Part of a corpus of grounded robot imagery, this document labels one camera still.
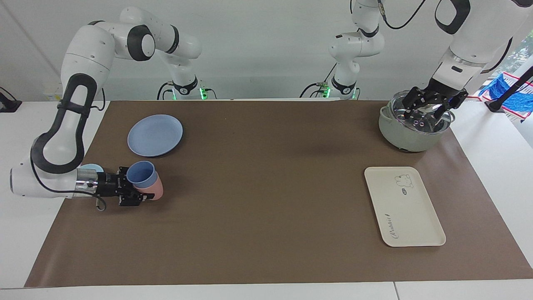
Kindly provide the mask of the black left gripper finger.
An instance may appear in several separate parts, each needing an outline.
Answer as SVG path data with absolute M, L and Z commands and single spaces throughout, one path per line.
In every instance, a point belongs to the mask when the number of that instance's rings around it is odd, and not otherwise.
M 468 97 L 467 91 L 460 91 L 457 95 L 446 98 L 444 95 L 437 95 L 437 100 L 439 106 L 437 110 L 434 112 L 433 116 L 436 121 L 439 121 L 442 116 L 448 112 L 449 110 L 455 110 L 460 107 L 461 104 L 463 104 L 464 100 Z
M 405 120 L 410 118 L 418 108 L 424 104 L 424 93 L 418 87 L 412 87 L 407 95 L 402 99 L 402 106 L 405 109 L 403 117 Z

